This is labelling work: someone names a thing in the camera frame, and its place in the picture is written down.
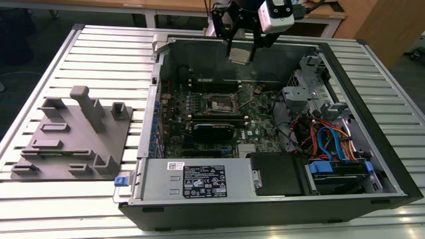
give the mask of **gray plastic base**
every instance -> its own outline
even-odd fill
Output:
[[[46,99],[41,107],[46,116],[12,168],[12,180],[109,180],[117,176],[133,109],[124,103],[102,107],[86,99],[82,107]],[[88,113],[102,130],[90,124]]]

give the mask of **metal slat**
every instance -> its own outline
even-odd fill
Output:
[[[150,74],[150,72],[58,70],[54,74],[54,77],[80,79],[142,80],[149,79]]]
[[[381,127],[382,130],[386,130],[386,129],[395,129],[395,130],[411,129],[411,130],[417,130],[417,131],[425,130],[423,126],[418,125],[418,124],[406,124],[406,125],[383,124],[383,125],[379,125],[379,127]]]
[[[385,115],[411,115],[411,111],[406,106],[379,106],[369,105],[367,106],[371,114],[385,114]]]
[[[374,66],[369,59],[338,58],[341,65]]]
[[[342,46],[330,46],[333,52],[343,53],[365,53],[359,47],[342,47]]]
[[[84,28],[81,31],[82,34],[100,34],[100,35],[118,35],[118,36],[153,36],[153,31],[141,31],[141,30],[118,30],[118,29],[94,29]]]
[[[369,56],[366,53],[346,53],[346,52],[334,52],[333,53],[335,57],[345,58],[345,59],[362,59],[362,60],[370,60]]]
[[[96,54],[96,55],[150,56],[152,49],[73,47],[70,50],[70,53],[72,54]]]
[[[46,91],[49,97],[69,97],[70,88],[49,88]],[[148,90],[100,90],[90,89],[88,96],[90,98],[106,98],[106,99],[145,99],[148,96]]]
[[[1,183],[0,199],[108,197],[113,194],[113,189],[110,181]]]
[[[345,102],[341,94],[335,94],[339,102]],[[403,106],[406,103],[399,97],[394,96],[362,96],[362,100],[366,105],[399,105]]]
[[[379,69],[375,66],[351,66],[351,65],[342,65],[343,70],[346,73],[349,72],[379,72]]]
[[[69,54],[66,61],[78,62],[114,62],[114,63],[140,63],[153,64],[148,56],[108,56],[108,55],[86,55],[86,54]]]
[[[96,219],[68,219],[61,221],[17,221],[0,224],[0,232],[10,231],[45,231],[45,230],[65,230],[74,228],[94,229],[98,227],[133,228],[136,225],[126,217],[104,217]]]
[[[64,79],[56,78],[50,84],[50,87],[68,87],[73,86],[86,86],[90,89],[96,88],[110,88],[110,89],[149,89],[149,81],[148,80],[92,80],[92,79]]]
[[[109,36],[109,35],[80,34],[78,40],[152,43],[153,38],[150,36],[112,36],[112,35]]]
[[[100,71],[152,71],[150,64],[129,64],[129,63],[86,63],[66,61],[61,65],[61,69],[66,70],[100,70]]]
[[[413,115],[373,115],[378,124],[419,124]]]
[[[394,151],[399,158],[425,158],[425,148],[423,147],[394,147]]]
[[[382,74],[375,73],[347,72],[346,75],[351,80],[386,80]]]
[[[355,90],[361,96],[398,96],[393,88],[355,87]],[[339,87],[335,87],[333,91],[335,94],[341,94]]]
[[[382,129],[385,135],[425,135],[425,129]]]
[[[425,136],[421,135],[398,135],[398,136],[386,136],[393,147],[397,146],[425,146]]]
[[[100,199],[60,199],[56,203],[52,203],[50,200],[21,200],[0,203],[2,220],[69,218],[92,215],[120,216],[122,214],[109,197]]]
[[[77,40],[74,42],[73,46],[101,47],[101,48],[125,48],[125,49],[149,49],[149,50],[152,50],[152,44],[140,43],[140,42]]]
[[[425,187],[425,173],[410,173],[410,176],[419,188]]]
[[[387,81],[383,80],[351,80],[351,83],[355,87],[370,87],[370,88],[390,88],[391,85]],[[337,83],[333,79],[329,79],[329,84],[335,86]]]
[[[425,158],[402,159],[401,162],[403,163],[406,169],[407,169],[407,167],[425,166]]]

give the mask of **table surface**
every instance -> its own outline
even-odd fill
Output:
[[[121,171],[136,168],[146,92],[153,61],[156,33],[202,35],[201,31],[85,26],[72,30],[40,83],[0,142],[0,181],[10,176],[20,148],[30,141],[42,112],[45,97],[69,97],[73,85],[86,85],[89,96],[101,105],[125,102],[136,111],[126,138]],[[405,92],[370,57],[347,39],[281,36],[281,40],[326,42],[338,58],[355,89],[394,147],[398,157],[425,193],[423,115],[410,104]],[[330,80],[339,100],[337,83]],[[76,102],[66,98],[66,104]],[[229,228],[169,233],[142,232],[117,209],[126,201],[129,187],[114,190],[112,181],[0,183],[0,238],[423,238],[425,199],[394,210],[375,211],[346,223],[274,227]]]
[[[72,4],[104,7],[136,7],[161,10],[205,11],[202,0],[17,0],[30,3]],[[322,4],[309,15],[310,18],[345,19],[346,13],[333,11]]]

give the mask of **warning label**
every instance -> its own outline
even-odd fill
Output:
[[[185,166],[182,181],[185,198],[226,197],[223,165]]]

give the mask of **wooden table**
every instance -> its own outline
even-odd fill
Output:
[[[157,15],[206,16],[202,0],[1,0],[0,6],[137,13],[145,15],[148,28],[157,28]],[[343,12],[323,4],[297,22],[326,25],[321,37],[330,38],[345,18]]]
[[[154,9],[156,15],[206,16],[202,0],[145,0],[145,8]],[[333,11],[329,4],[321,5],[302,20],[297,22],[326,25],[321,37],[331,38],[346,19],[343,12]]]

